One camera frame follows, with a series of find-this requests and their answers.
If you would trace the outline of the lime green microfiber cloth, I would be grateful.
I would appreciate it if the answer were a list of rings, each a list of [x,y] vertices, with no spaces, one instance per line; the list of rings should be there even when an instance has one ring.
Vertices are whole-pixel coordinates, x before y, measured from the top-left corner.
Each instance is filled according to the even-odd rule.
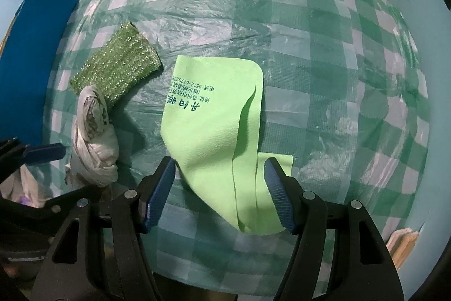
[[[291,174],[293,157],[261,152],[263,72],[251,60],[179,55],[161,137],[190,189],[240,232],[284,230],[264,180],[276,158]]]

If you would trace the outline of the green glitter cloth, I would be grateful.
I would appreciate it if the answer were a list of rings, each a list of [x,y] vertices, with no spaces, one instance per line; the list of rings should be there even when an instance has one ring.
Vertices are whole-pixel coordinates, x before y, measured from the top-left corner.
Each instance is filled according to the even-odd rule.
[[[70,80],[70,86],[77,95],[86,86],[96,86],[111,109],[132,87],[160,69],[156,49],[137,27],[127,22],[88,58]]]

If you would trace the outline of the blue cardboard box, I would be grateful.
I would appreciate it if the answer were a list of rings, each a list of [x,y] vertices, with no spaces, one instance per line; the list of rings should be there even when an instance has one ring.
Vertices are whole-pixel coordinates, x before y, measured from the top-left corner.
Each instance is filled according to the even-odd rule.
[[[1,140],[40,146],[50,72],[78,0],[24,0],[1,50]]]

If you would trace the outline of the green checkered tablecloth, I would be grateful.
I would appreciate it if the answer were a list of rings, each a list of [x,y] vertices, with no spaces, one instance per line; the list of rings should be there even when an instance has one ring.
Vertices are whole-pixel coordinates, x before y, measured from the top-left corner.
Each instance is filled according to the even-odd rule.
[[[112,111],[119,180],[133,186],[165,154],[163,104],[179,55],[241,57],[264,77],[259,148],[326,201],[360,200],[383,238],[402,228],[427,155],[430,107],[418,50],[387,0],[79,0],[57,49],[43,137],[70,144],[70,78],[125,22],[163,73]]]

